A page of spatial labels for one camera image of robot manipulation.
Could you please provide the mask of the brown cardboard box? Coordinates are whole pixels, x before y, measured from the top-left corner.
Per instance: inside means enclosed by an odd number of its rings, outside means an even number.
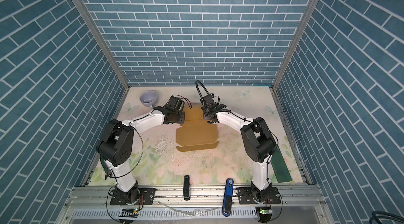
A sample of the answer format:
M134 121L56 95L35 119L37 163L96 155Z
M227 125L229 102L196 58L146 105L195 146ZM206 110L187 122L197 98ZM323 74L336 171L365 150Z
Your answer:
M218 130L215 124L204 119L201 105L193 104L184 110L185 122L176 129L177 150L180 152L215 149L218 146Z

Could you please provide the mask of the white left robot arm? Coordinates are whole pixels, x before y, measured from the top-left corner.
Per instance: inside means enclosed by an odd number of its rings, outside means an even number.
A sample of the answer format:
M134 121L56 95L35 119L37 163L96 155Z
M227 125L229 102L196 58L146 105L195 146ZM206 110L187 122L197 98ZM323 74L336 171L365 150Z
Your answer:
M163 106L157 106L139 117L108 122L98 142L96 151L106 177L115 180L114 192L125 204L133 205L140 199L138 182L129 165L132 155L134 135L160 125L182 124L185 122L184 106L192 107L189 99L172 95Z

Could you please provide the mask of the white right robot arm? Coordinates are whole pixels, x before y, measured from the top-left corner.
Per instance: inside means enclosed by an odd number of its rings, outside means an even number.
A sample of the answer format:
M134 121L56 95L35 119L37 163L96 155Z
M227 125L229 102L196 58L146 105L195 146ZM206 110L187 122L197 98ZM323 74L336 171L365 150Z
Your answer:
M254 162L251 193L255 201L262 203L268 200L272 181L269 177L269 164L278 148L277 137L269 130L262 117L255 119L239 115L226 105L220 98L210 93L203 83L195 81L195 86L202 104L204 118L209 124L224 124L240 132L248 157Z

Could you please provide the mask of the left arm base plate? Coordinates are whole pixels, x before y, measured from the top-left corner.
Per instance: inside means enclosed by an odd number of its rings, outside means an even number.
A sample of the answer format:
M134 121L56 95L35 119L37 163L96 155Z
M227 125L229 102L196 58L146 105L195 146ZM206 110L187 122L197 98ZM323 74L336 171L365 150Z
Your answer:
M153 204L155 192L155 188L132 188L128 192L122 192L114 187L108 196L112 206L144 206Z

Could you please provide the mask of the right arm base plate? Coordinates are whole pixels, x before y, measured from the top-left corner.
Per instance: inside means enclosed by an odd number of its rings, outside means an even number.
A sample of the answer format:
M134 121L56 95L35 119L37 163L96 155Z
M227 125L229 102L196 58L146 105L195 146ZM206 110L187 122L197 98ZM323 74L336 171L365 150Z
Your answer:
M253 187L239 187L235 190L240 205L252 204L281 204L280 193L276 187L258 190Z

